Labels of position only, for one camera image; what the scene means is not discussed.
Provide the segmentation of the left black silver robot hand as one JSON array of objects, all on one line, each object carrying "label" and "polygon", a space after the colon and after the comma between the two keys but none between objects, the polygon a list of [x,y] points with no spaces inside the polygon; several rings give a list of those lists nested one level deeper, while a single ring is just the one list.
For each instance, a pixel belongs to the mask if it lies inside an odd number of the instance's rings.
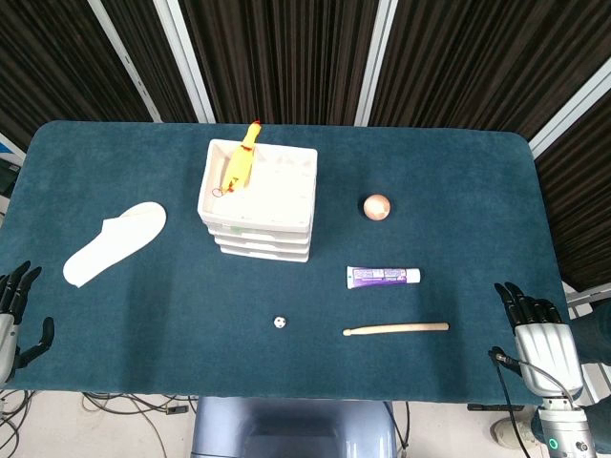
[{"label": "left black silver robot hand", "polygon": [[1,388],[11,381],[18,369],[27,367],[53,344],[54,320],[46,317],[39,342],[25,351],[18,346],[28,295],[41,272],[41,266],[31,269],[31,262],[26,260],[8,275],[1,276]]}]

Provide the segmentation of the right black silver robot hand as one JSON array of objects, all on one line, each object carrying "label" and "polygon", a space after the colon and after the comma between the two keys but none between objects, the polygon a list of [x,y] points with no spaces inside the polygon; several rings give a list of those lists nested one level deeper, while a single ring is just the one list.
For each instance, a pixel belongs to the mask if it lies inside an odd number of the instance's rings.
[{"label": "right black silver robot hand", "polygon": [[495,291],[512,328],[517,356],[495,346],[489,350],[491,360],[519,375],[546,406],[561,399],[575,409],[583,381],[570,326],[552,302],[527,296],[511,282],[497,282]]}]

